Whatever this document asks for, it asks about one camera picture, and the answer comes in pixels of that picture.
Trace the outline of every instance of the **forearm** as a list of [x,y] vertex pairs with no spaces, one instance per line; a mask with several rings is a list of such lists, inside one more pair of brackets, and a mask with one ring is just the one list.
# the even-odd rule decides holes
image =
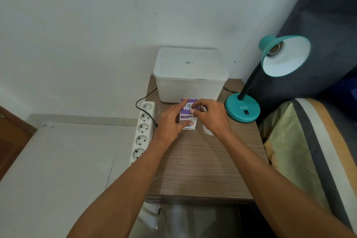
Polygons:
[[146,151],[84,211],[67,237],[127,237],[165,151],[163,145],[152,140]]
[[248,148],[238,134],[223,133],[218,139],[278,237],[355,237],[352,231]]

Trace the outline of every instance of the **wooden table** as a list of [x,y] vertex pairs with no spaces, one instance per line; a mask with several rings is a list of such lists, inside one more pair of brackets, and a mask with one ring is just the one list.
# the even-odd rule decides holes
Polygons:
[[[152,75],[147,94],[156,87]],[[225,87],[240,91],[243,82],[229,79]],[[224,103],[231,94],[222,89],[218,101]],[[161,114],[172,105],[161,102],[157,91],[146,101],[155,102],[158,123]],[[239,123],[230,118],[230,124],[247,145],[267,161],[256,123]],[[195,130],[182,131],[165,152],[146,196],[147,201],[241,203],[253,200],[225,148],[215,136],[206,134],[202,126],[198,121]]]

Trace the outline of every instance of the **person's right hand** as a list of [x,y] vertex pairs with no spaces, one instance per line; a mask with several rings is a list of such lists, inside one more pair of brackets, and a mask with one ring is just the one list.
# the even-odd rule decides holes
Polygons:
[[[196,106],[206,105],[207,112],[195,110]],[[224,104],[215,100],[199,99],[191,106],[191,114],[198,117],[203,125],[210,130],[215,136],[220,136],[223,133],[231,131],[231,126],[228,122],[228,116]]]

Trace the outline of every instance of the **white power strip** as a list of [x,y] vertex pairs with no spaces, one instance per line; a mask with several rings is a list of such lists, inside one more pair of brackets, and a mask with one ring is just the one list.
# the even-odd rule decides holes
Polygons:
[[[147,113],[149,113],[153,118],[155,118],[154,102],[143,102],[141,108],[144,109]],[[155,124],[152,119],[145,112],[140,111],[139,118],[136,124],[135,137],[133,141],[129,165],[135,162],[135,160],[138,159],[148,147],[152,139],[154,126]]]
[[[155,118],[155,103],[143,102],[141,109],[144,109],[153,118]],[[132,151],[130,154],[129,166],[135,162],[146,150],[154,131],[153,120],[143,111],[140,111],[139,118],[136,124],[135,137],[132,145]],[[140,209],[138,218],[144,222],[150,229],[158,230],[159,222],[159,204],[144,202],[143,208]]]

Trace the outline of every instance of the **gray baseboard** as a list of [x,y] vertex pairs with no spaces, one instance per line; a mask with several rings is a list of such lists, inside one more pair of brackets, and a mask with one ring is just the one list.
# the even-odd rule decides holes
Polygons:
[[41,125],[46,122],[136,126],[137,119],[88,117],[88,116],[60,115],[60,114],[31,114],[26,122],[36,128],[41,127]]

